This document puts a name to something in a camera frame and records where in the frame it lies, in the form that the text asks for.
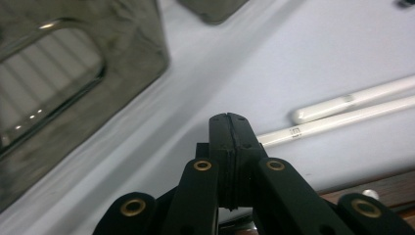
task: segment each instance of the wooden surface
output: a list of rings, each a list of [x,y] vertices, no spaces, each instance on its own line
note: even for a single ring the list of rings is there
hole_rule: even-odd
[[[336,204],[342,195],[362,193],[367,189],[376,191],[380,197],[379,201],[382,204],[391,209],[396,209],[398,214],[415,229],[415,206],[409,209],[406,208],[403,211],[399,209],[402,206],[415,204],[415,170],[355,187],[349,187],[341,191],[324,194],[321,197]]]

